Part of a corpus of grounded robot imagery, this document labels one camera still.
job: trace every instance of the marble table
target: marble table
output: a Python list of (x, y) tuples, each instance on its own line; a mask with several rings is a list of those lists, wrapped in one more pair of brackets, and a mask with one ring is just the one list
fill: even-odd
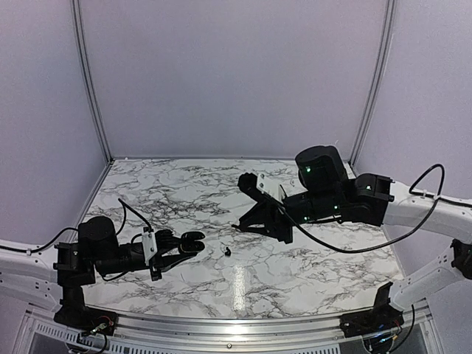
[[(371, 306), (379, 285), (401, 279), (390, 248), (365, 254), (337, 254), (294, 230), (294, 242), (244, 234), (231, 227), (254, 202), (237, 188), (241, 173), (264, 172), (287, 194), (303, 191), (296, 165), (274, 160), (116, 161), (87, 217), (107, 215), (116, 228), (123, 198), (155, 229), (206, 235), (197, 257), (150, 281), (149, 271), (84, 289), (86, 302), (113, 310), (193, 318), (282, 318), (338, 313)], [(128, 213), (119, 235), (127, 243), (143, 224)], [(358, 249), (385, 242), (381, 229), (360, 223), (307, 226), (339, 247)], [(226, 247), (231, 257), (226, 257)]]

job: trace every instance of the robotic arm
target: robotic arm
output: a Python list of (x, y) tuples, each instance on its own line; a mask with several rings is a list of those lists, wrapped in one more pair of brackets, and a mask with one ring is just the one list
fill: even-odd
[[(428, 265), (403, 280), (381, 286), (371, 310), (341, 316), (340, 328), (346, 337), (402, 325), (402, 313), (414, 303), (452, 283), (472, 279), (472, 201), (426, 191), (411, 194), (405, 184), (373, 174), (348, 179), (335, 147), (304, 150), (296, 157), (296, 164), (299, 180), (307, 189), (297, 195), (287, 196), (280, 185), (263, 174), (240, 177), (240, 190), (257, 204), (235, 228), (291, 243), (292, 227), (304, 223), (351, 221), (410, 227), (423, 223), (423, 229), (453, 238), (451, 247)], [(437, 199), (434, 212), (425, 222)]]
[[(104, 277), (149, 269), (154, 281), (204, 249), (201, 232), (186, 232), (178, 238), (169, 229), (154, 232), (147, 226), (133, 239), (139, 236), (141, 242), (120, 245), (111, 219), (97, 216), (78, 226), (74, 243), (39, 251), (39, 246), (4, 242), (0, 288), (4, 294), (54, 311), (57, 323), (83, 330), (84, 335), (112, 335), (117, 314), (90, 308), (84, 301), (82, 286), (95, 283), (95, 270)], [(178, 254), (166, 255), (173, 249)]]

